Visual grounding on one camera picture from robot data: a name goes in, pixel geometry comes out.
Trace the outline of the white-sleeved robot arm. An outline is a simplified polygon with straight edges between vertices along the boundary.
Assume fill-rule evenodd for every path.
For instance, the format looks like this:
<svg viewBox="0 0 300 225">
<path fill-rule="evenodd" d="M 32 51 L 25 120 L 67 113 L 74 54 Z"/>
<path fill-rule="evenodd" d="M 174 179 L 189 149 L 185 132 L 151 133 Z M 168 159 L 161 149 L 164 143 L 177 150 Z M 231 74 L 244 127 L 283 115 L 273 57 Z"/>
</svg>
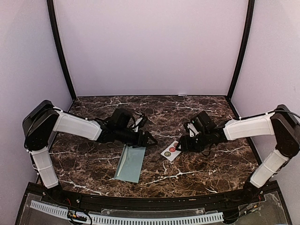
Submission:
<svg viewBox="0 0 300 225">
<path fill-rule="evenodd" d="M 300 116 L 285 105 L 271 112 L 230 120 L 223 128 L 229 141 L 251 138 L 262 164 L 249 178 L 249 183 L 261 188 L 300 151 Z"/>
<path fill-rule="evenodd" d="M 59 181 L 49 153 L 54 134 L 63 132 L 96 141 L 102 132 L 95 120 L 71 115 L 55 107 L 51 101 L 42 101 L 23 120 L 24 147 L 47 189 L 58 186 Z"/>
</svg>

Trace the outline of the white-sleeved left robot arm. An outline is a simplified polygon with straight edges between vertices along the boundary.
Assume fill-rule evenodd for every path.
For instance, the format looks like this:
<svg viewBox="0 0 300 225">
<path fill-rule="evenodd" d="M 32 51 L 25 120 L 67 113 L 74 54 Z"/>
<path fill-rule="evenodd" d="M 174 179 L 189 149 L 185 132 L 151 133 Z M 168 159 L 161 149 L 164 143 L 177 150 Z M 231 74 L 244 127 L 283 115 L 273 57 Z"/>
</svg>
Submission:
<svg viewBox="0 0 300 225">
<path fill-rule="evenodd" d="M 95 120 L 71 115 L 55 107 L 51 101 L 42 101 L 23 120 L 24 147 L 47 189 L 58 186 L 59 181 L 49 153 L 54 134 L 63 132 L 96 141 L 102 132 Z"/>
</svg>

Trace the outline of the blue-grey envelope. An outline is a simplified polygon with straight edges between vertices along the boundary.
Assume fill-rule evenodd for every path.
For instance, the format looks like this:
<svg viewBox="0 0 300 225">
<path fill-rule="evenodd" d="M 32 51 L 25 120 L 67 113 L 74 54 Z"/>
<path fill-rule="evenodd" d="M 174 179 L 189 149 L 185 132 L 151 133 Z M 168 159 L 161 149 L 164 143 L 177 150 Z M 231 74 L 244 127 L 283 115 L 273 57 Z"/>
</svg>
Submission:
<svg viewBox="0 0 300 225">
<path fill-rule="evenodd" d="M 125 164 L 121 170 L 120 175 L 117 176 L 117 170 L 118 170 L 118 167 L 120 164 L 120 160 L 119 160 L 117 170 L 114 175 L 114 179 L 132 182 L 132 183 L 138 183 L 146 148 L 145 147 L 133 148 L 133 147 L 129 147 L 127 145 L 125 145 L 124 148 L 125 147 L 127 147 L 127 149 L 128 149 Z"/>
</svg>

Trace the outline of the cream letter paper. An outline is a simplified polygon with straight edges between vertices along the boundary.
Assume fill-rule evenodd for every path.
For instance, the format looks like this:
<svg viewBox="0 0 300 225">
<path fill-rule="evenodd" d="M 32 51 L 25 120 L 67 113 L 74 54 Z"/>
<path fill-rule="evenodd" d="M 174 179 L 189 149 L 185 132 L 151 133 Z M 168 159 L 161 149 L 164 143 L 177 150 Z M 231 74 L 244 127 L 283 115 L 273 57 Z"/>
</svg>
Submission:
<svg viewBox="0 0 300 225">
<path fill-rule="evenodd" d="M 127 152 L 128 152 L 128 148 L 125 147 L 124 150 L 123 150 L 123 152 L 122 152 L 122 156 L 120 158 L 120 164 L 119 164 L 119 167 L 118 167 L 118 170 L 117 170 L 117 176 L 120 175 L 121 170 L 122 170 L 122 168 L 123 168 L 123 166 L 125 164 L 125 161 L 126 161 L 126 158 L 127 158 Z"/>
</svg>

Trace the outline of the white-sleeved right robot arm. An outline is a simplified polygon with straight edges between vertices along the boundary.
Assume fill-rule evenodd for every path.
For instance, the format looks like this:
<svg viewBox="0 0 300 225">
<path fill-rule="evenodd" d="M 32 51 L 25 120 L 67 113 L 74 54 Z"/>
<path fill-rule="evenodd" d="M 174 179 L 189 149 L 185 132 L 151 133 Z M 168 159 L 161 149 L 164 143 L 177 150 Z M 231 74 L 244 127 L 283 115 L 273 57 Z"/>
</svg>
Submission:
<svg viewBox="0 0 300 225">
<path fill-rule="evenodd" d="M 249 183 L 261 188 L 300 151 L 300 116 L 285 105 L 271 112 L 230 120 L 223 128 L 229 141 L 251 138 L 262 164 L 249 178 Z"/>
</svg>

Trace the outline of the white sticker sheet with seals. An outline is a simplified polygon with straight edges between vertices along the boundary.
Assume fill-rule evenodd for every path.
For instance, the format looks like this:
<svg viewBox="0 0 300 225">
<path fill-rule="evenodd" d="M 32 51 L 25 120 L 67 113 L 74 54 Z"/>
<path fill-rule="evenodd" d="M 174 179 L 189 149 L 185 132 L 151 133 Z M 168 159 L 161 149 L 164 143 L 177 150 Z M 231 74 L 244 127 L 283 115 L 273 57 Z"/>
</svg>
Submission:
<svg viewBox="0 0 300 225">
<path fill-rule="evenodd" d="M 172 162 L 181 152 L 176 150 L 178 145 L 178 141 L 173 141 L 163 152 L 161 155 Z"/>
</svg>

